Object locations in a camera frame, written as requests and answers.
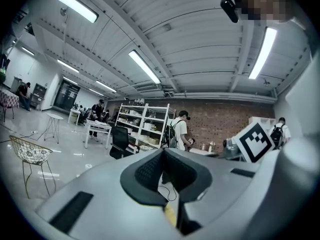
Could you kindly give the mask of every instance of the black backpack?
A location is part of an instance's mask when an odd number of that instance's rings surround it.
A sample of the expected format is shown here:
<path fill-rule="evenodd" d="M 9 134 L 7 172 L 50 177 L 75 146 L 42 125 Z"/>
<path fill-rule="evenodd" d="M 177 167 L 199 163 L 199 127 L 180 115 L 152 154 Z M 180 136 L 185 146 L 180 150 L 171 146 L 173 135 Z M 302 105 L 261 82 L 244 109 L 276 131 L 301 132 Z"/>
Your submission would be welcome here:
<path fill-rule="evenodd" d="M 167 125 L 165 128 L 165 132 L 163 135 L 162 143 L 167 143 L 169 148 L 175 148 L 177 146 L 175 127 L 182 120 L 179 120 L 174 126 L 172 126 L 172 122 L 170 125 Z"/>
<path fill-rule="evenodd" d="M 281 127 L 277 127 L 275 125 L 274 129 L 270 135 L 276 148 L 279 148 L 283 144 L 283 140 L 284 140 L 284 131 L 282 130 L 283 126 L 284 126 L 284 124 Z"/>

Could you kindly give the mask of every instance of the glass door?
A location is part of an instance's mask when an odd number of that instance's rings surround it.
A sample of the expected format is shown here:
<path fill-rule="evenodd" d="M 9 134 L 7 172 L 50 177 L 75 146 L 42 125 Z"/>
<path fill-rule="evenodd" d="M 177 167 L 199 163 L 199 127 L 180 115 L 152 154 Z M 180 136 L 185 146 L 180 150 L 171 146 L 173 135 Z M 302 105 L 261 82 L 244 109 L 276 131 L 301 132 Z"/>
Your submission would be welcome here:
<path fill-rule="evenodd" d="M 63 80 L 58 94 L 54 101 L 54 106 L 69 111 L 74 105 L 80 87 Z"/>

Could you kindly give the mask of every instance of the floor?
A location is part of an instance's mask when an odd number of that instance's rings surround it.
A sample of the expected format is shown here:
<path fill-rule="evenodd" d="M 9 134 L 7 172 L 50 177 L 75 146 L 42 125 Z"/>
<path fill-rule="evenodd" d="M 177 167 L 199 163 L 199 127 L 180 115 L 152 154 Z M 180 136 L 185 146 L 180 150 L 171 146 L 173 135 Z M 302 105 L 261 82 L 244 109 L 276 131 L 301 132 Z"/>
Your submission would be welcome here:
<path fill-rule="evenodd" d="M 56 138 L 46 138 L 44 140 L 44 131 L 47 127 L 49 117 L 47 113 L 53 113 L 63 118 L 59 125 L 59 144 Z M 68 124 L 68 116 L 57 111 L 26 111 L 23 108 L 14 108 L 14 119 L 12 110 L 8 109 L 6 112 L 5 122 L 0 121 L 0 174 L 4 183 L 7 185 L 9 192 L 23 205 L 36 210 L 47 198 L 49 198 L 47 189 L 45 187 L 44 178 L 47 183 L 50 194 L 55 192 L 55 185 L 53 177 L 56 182 L 56 190 L 61 189 L 65 184 L 69 183 L 77 176 L 90 170 L 94 166 L 102 163 L 112 163 L 115 159 L 109 156 L 109 148 L 105 149 L 107 138 L 101 133 L 98 133 L 98 139 L 102 143 L 96 142 L 94 139 L 88 141 L 88 147 L 85 148 L 83 143 L 85 139 L 85 127 L 76 126 L 73 123 Z M 29 142 L 33 142 L 40 146 L 53 150 L 49 155 L 48 162 L 51 168 L 53 177 L 49 171 L 48 165 L 43 164 L 43 174 L 41 167 L 31 165 L 32 174 L 27 183 L 27 190 L 30 199 L 27 197 L 23 170 L 22 160 L 14 153 L 12 144 L 9 140 L 9 135 L 17 137 L 30 136 L 24 138 Z M 30 167 L 24 164 L 25 177 L 30 174 Z M 159 192 L 167 199 L 174 200 L 176 195 L 171 183 L 167 183 L 164 187 L 159 187 Z M 178 210 L 178 198 L 170 201 L 175 214 Z"/>

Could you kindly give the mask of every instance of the brick wall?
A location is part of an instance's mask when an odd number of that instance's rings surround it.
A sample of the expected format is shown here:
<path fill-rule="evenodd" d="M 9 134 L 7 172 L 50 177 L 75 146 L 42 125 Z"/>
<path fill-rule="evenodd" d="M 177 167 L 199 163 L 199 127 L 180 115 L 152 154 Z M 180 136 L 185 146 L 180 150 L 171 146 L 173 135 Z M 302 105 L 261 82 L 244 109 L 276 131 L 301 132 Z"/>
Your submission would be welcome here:
<path fill-rule="evenodd" d="M 117 108 L 125 104 L 123 101 L 108 101 L 107 109 L 113 115 Z M 209 149 L 209 143 L 215 142 L 216 152 L 223 150 L 223 140 L 230 138 L 240 132 L 248 125 L 250 117 L 275 118 L 272 105 L 237 102 L 237 101 L 217 101 L 208 99 L 150 99 L 145 100 L 150 106 L 170 107 L 179 111 L 189 112 L 191 120 L 188 121 L 186 139 L 194 138 L 194 147 L 202 149 L 203 143 L 205 150 Z"/>

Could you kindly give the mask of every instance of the wire chair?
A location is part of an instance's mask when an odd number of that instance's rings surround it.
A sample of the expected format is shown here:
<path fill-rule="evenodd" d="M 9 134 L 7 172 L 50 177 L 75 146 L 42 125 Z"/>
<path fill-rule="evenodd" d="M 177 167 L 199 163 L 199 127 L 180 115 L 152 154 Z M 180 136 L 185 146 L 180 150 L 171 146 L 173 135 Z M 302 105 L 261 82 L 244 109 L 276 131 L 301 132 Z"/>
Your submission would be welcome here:
<path fill-rule="evenodd" d="M 51 171 L 49 163 L 48 163 L 49 154 L 52 153 L 53 151 L 49 148 L 39 146 L 37 144 L 34 144 L 32 142 L 29 142 L 27 140 L 24 140 L 22 138 L 19 138 L 19 137 L 13 136 L 13 135 L 10 135 L 9 137 L 10 137 L 10 140 L 11 140 L 11 143 L 13 146 L 14 153 L 17 155 L 18 158 L 20 158 L 22 160 L 23 181 L 24 181 L 24 187 L 25 187 L 25 192 L 26 192 L 27 197 L 30 199 L 28 189 L 27 189 L 27 183 L 28 183 L 28 180 L 32 174 L 31 165 L 41 167 L 42 177 L 44 180 L 45 188 L 50 196 L 48 186 L 46 183 L 46 179 L 45 179 L 45 175 L 44 175 L 44 170 L 42 167 L 43 163 L 45 163 L 45 162 L 47 163 L 47 165 L 49 167 L 49 170 L 50 170 L 53 182 L 54 182 L 54 192 L 56 192 L 56 190 L 57 190 L 56 181 L 55 181 L 55 178 L 52 174 L 52 171 Z M 27 178 L 25 178 L 24 163 L 27 163 L 30 166 L 30 174 Z"/>

